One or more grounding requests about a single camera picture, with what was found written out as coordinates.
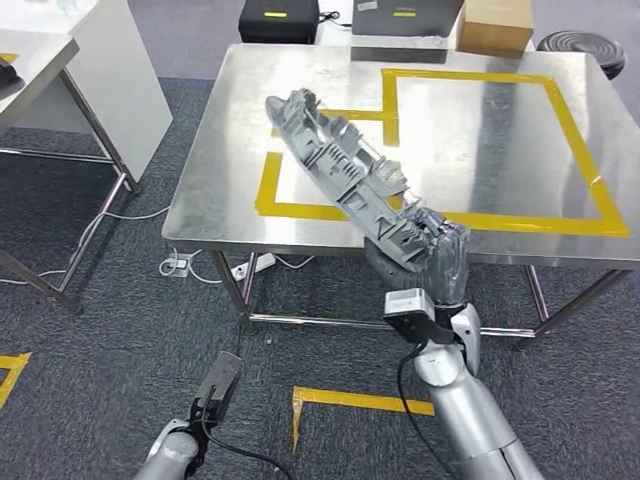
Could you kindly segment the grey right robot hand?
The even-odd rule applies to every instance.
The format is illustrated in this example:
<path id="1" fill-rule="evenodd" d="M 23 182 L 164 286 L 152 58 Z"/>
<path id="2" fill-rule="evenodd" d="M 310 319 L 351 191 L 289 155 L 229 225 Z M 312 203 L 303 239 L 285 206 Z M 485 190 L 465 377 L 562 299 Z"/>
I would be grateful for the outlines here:
<path id="1" fill-rule="evenodd" d="M 426 270 L 427 292 L 438 307 L 454 307 L 466 300 L 471 231 L 464 225 L 445 223 L 435 239 Z"/>

